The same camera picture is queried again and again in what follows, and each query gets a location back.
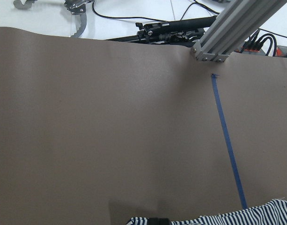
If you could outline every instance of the blue tape strip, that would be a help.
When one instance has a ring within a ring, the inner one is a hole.
[[[233,148],[232,148],[232,144],[231,144],[231,139],[230,139],[229,134],[228,134],[227,124],[226,124],[226,120],[224,118],[224,114],[223,114],[223,110],[222,110],[222,106],[221,106],[221,102],[220,102],[220,98],[219,98],[219,93],[218,93],[217,83],[216,83],[216,76],[217,75],[212,74],[211,77],[212,77],[212,86],[213,86],[213,92],[214,92],[214,96],[215,96],[215,100],[216,100],[217,110],[218,110],[218,114],[220,117],[224,138],[225,138],[225,141],[227,144],[228,155],[229,155],[229,159],[231,160],[232,169],[233,169],[234,177],[236,180],[236,185],[237,185],[241,205],[242,205],[243,209],[247,209],[247,203],[245,200],[242,183],[241,183],[238,168],[236,165],[236,160],[235,160],[235,156],[234,156],[234,152],[233,152]]]

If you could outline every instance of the table surface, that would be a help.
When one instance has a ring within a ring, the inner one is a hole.
[[[63,6],[63,0],[38,0],[31,9],[18,10],[13,0],[0,0],[0,27],[14,27],[38,34],[69,37],[80,25],[80,17],[71,15]],[[167,21],[179,20],[193,2],[192,0],[96,0],[96,11],[108,16],[145,16]],[[212,9],[221,12],[228,3],[212,0],[199,0]],[[193,5],[184,19],[212,15],[198,5]],[[138,28],[135,22],[152,21],[131,19],[113,20],[98,17],[87,4],[87,27],[82,38],[109,39],[135,35]],[[261,28],[287,36],[287,4],[275,13]],[[287,39],[276,37],[278,45],[287,46]]]

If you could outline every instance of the black and white striped fabric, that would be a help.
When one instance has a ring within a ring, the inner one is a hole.
[[[171,222],[172,225],[287,225],[287,202],[274,199],[269,203],[241,211],[200,216],[194,220]],[[126,225],[148,225],[147,218],[133,217]]]

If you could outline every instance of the brown paper sheet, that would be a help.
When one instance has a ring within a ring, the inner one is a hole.
[[[0,28],[0,224],[111,224],[287,199],[287,59]]]

